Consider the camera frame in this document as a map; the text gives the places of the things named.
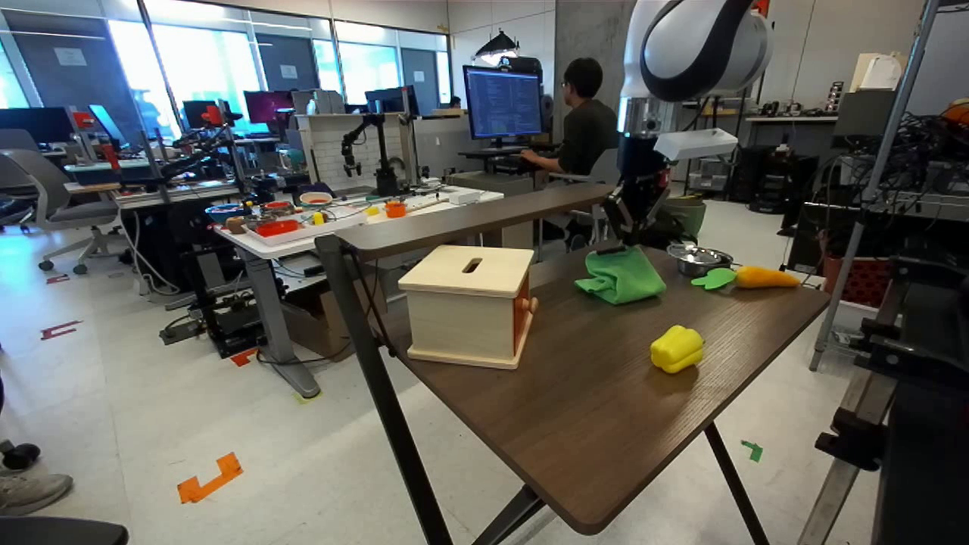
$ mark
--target wooden table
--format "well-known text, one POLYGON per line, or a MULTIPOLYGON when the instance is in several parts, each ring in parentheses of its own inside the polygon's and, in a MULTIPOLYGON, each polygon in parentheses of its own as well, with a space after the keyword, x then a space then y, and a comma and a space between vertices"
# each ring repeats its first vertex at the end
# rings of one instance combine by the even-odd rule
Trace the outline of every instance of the wooden table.
MULTIPOLYGON (((561 212, 564 194, 546 201, 550 216, 561 212)), ((472 231, 472 218, 455 218, 438 231, 424 225, 424 233, 439 241, 448 227, 472 231)), ((366 312, 354 289, 343 287, 351 280, 343 250, 382 258, 413 246, 418 231, 398 239, 349 231, 343 239, 318 241, 424 535, 448 542, 366 312)), ((653 263, 670 283, 661 301, 607 305, 577 289, 574 280, 586 266, 583 253, 574 253, 564 273, 536 289, 539 312, 518 373, 409 359, 402 350, 409 327, 402 318, 388 318, 398 357, 523 482, 480 542, 502 542, 542 506, 578 532, 601 532, 701 433, 712 442, 753 542, 767 542, 715 418, 820 316, 828 297, 815 289, 701 295, 665 253, 653 253, 653 263), (701 369, 665 375, 645 362, 653 340, 670 325, 689 325, 706 335, 708 350, 701 369)))

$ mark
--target green cloth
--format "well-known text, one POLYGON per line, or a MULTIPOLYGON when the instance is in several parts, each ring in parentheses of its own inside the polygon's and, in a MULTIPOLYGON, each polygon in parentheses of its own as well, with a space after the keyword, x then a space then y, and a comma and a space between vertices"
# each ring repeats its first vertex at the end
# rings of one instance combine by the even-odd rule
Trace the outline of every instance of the green cloth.
POLYGON ((727 266, 708 269, 706 275, 693 278, 691 283, 704 289, 723 289, 727 283, 736 280, 736 273, 727 266))
POLYGON ((592 278, 578 278, 577 287, 595 295, 611 305, 647 301, 666 289, 661 273, 645 260, 643 249, 625 249, 586 258, 592 278))

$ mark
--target yellow block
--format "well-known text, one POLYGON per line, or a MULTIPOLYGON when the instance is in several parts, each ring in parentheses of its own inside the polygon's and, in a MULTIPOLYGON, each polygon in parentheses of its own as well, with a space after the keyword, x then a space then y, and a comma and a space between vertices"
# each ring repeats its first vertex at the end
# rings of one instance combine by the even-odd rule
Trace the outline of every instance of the yellow block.
POLYGON ((683 373, 704 359, 704 335, 691 327, 676 325, 661 340, 656 340, 647 357, 665 373, 683 373))

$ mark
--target orange tape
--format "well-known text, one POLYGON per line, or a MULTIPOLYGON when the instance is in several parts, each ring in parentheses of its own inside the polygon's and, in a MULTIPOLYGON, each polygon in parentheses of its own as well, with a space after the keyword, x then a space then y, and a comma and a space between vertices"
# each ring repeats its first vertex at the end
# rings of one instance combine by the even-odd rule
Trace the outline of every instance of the orange tape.
POLYGON ((228 482, 234 482, 238 475, 243 475, 243 464, 238 456, 238 451, 218 456, 218 478, 212 482, 200 482, 200 478, 189 478, 178 483, 178 496, 182 502, 200 502, 207 496, 212 496, 218 488, 224 488, 228 482))
POLYGON ((255 357, 255 347, 251 347, 251 350, 238 350, 238 355, 232 355, 232 359, 234 359, 238 366, 250 366, 251 357, 255 357))

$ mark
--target table leg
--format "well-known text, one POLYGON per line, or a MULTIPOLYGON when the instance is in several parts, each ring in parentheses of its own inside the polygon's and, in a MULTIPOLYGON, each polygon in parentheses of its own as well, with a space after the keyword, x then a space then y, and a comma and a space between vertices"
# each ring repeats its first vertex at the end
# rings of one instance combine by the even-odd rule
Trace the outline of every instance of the table leg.
POLYGON ((265 322, 265 332, 268 332, 268 359, 270 366, 305 399, 322 394, 322 384, 314 381, 314 375, 300 362, 297 350, 294 350, 294 340, 284 330, 284 318, 283 318, 283 305, 279 305, 279 289, 276 289, 276 275, 272 275, 272 263, 247 253, 247 273, 255 289, 255 301, 260 305, 260 322, 265 322))
POLYGON ((762 526, 762 517, 757 517, 757 512, 753 512, 753 502, 752 502, 746 483, 742 483, 740 475, 736 475, 736 467, 734 467, 734 460, 730 460, 730 451, 727 451, 727 445, 723 445, 723 436, 721 436, 717 425, 715 425, 715 422, 706 425, 704 433, 706 433, 708 448, 712 448, 715 456, 717 456, 717 467, 721 467, 721 473, 723 473, 723 478, 727 478, 727 483, 730 483, 730 492, 734 492, 734 502, 740 506, 740 514, 742 514, 746 525, 747 525, 752 540, 753 540, 757 545, 767 545, 767 532, 765 532, 765 526, 762 526))
POLYGON ((534 488, 522 488, 512 502, 485 526, 477 545, 506 542, 522 525, 528 525, 539 507, 542 496, 534 488))
POLYGON ((402 418, 402 408, 398 403, 394 381, 392 381, 384 357, 378 350, 378 340, 374 335, 366 312, 359 301, 354 275, 345 266, 343 241, 341 239, 318 239, 314 246, 318 246, 324 273, 332 278, 332 287, 337 295, 337 305, 345 322, 345 330, 351 332, 354 350, 361 357, 366 390, 374 395, 374 407, 384 425, 388 442, 394 448, 398 468, 400 468, 406 489, 413 496, 413 506, 418 512, 424 540, 448 545, 453 542, 448 525, 443 517, 443 507, 438 506, 438 496, 426 482, 414 436, 413 436, 413 431, 402 418))

